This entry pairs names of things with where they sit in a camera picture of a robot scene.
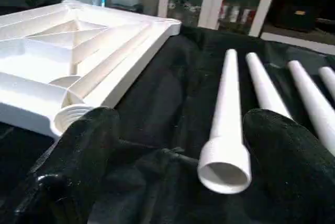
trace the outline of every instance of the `bottle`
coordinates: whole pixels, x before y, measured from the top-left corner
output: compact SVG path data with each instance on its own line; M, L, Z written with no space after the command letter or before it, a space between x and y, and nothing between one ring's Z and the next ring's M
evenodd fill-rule
M250 11L251 11L250 3L248 3L248 5L244 8L242 16L241 16L239 32L243 33L245 31L246 23L247 23Z
M221 11L220 11L220 16L219 16L220 19L222 19L222 20L226 19L227 15L228 15L229 7L230 7L229 3L224 4L224 1L222 1Z
M231 9L229 21L231 23L236 23L239 14L240 14L240 5L238 3L235 3Z

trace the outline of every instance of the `white plastic tube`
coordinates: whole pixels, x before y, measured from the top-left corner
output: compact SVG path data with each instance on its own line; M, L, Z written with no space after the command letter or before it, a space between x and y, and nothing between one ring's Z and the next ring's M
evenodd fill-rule
M335 72L329 67L322 67L319 69L319 74L330 95L335 100Z
M333 108L298 61L290 61L288 67L321 142L335 156Z
M228 50L209 141L199 158L198 177L210 190L236 194L251 182L250 156L243 145L237 53Z
M246 59L260 106L292 118L258 56L249 53Z

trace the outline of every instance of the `black surface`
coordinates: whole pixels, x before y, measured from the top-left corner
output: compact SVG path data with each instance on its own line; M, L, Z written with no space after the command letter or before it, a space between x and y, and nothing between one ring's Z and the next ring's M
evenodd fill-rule
M248 134L254 129L260 136L287 136L295 129L279 127L279 133L269 133L268 128L263 129L267 132L262 132L257 125L246 128L245 141L251 152L253 181L243 193L219 195L199 182L197 159L209 136L224 54L230 48L235 48L239 56L243 115L258 108L244 59L249 52L259 55L294 119L311 132L314 130L285 68L287 61L299 60L334 105L317 74L321 66L335 66L333 57L323 58L309 50L256 38L184 27L179 36L165 43L116 107L121 139L111 150L88 223L333 223L334 197L331 192L335 189L335 176L329 171L334 167L334 157L329 156L305 129L299 128L296 136L282 138L283 143L276 144L280 142L280 135L266 142L265 138L258 139L253 134L248 137ZM280 126L282 121L272 116L269 115L272 124ZM6 129L10 126L2 125L1 133ZM78 136L84 132L80 127L71 130L72 134L77 131ZM23 163L33 163L37 154L47 147L34 142L43 138L35 133L29 137L29 132L14 129L3 135L2 147L8 142L11 145L0 148L1 157L11 152L13 146L26 152L25 156L20 152L9 155L11 162L1 159L0 187L5 198L29 170L28 164L24 169L18 170L19 167ZM304 152L298 151L298 144L291 145L296 139L302 142ZM257 140L266 143L255 144ZM310 150L313 158L305 155ZM30 152L35 152L35 156L29 155ZM318 168L319 163L313 162L325 159L323 155L327 158L323 163L326 167ZM87 162L89 165L93 161L87 159ZM291 167L290 162L298 164ZM300 174L310 178L315 175L315 168L319 171L314 181L290 176ZM318 182L321 184L311 195L311 186Z

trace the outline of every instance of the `tube end cap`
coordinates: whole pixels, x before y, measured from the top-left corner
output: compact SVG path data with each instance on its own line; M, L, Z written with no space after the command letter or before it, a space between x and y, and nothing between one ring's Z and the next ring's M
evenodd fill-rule
M251 183L248 149L220 137L209 140L200 154L198 177L204 186L220 194L244 191Z

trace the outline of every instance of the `threaded end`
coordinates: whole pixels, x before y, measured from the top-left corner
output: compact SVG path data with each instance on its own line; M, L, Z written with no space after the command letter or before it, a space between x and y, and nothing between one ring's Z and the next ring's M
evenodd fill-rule
M80 119L92 109L93 107L85 104L75 104L64 107L57 113L54 120L51 122L51 130L58 137L62 136L72 123Z

